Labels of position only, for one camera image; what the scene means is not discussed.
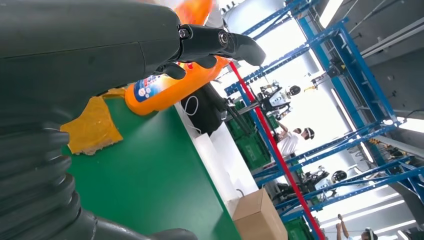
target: person wearing vr headset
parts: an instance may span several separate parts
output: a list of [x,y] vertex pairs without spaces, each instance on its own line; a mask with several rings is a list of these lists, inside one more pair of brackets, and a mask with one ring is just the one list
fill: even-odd
[[289,129],[277,121],[278,125],[282,128],[282,133],[274,135],[274,140],[278,144],[278,149],[283,157],[289,156],[298,150],[299,145],[305,140],[314,139],[315,132],[310,127],[306,127],[303,131],[300,128],[296,128],[294,131]]
[[[353,240],[353,238],[349,235],[349,232],[346,228],[345,222],[343,221],[342,215],[337,215],[338,219],[340,219],[340,223],[335,225],[337,229],[337,240],[342,240],[342,232],[344,237],[347,240]],[[373,232],[373,230],[369,227],[365,229],[365,231],[360,235],[360,239],[362,240],[377,240],[379,237]]]

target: orange bottle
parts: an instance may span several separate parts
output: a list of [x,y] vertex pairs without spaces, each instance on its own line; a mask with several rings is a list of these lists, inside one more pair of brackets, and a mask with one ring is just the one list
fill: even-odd
[[[214,0],[186,0],[175,9],[182,24],[203,25],[211,12]],[[214,67],[206,69],[193,63],[184,64],[186,75],[181,80],[167,75],[150,76],[131,84],[125,92],[125,102],[131,111],[147,115],[154,111],[165,110],[208,82],[214,80],[229,60],[216,57]]]
[[193,63],[189,69],[187,64],[184,64],[187,74],[181,80],[166,75],[139,80],[126,90],[126,105],[138,115],[165,110],[214,80],[228,63],[228,59],[217,57],[216,65],[210,69],[197,63]]

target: robotic hand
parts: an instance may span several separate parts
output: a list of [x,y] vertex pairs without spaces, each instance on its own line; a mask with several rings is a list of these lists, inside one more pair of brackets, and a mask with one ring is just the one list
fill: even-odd
[[83,210],[60,125],[109,89],[151,74],[182,78],[175,62],[258,66],[261,48],[136,0],[0,0],[0,33],[0,239],[196,239],[182,229],[142,236]]

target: green work surface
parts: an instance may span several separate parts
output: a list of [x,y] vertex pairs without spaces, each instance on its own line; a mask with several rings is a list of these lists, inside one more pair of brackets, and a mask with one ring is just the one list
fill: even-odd
[[176,109],[141,117],[121,98],[106,103],[123,141],[72,157],[82,206],[141,234],[184,228],[200,240],[241,239]]

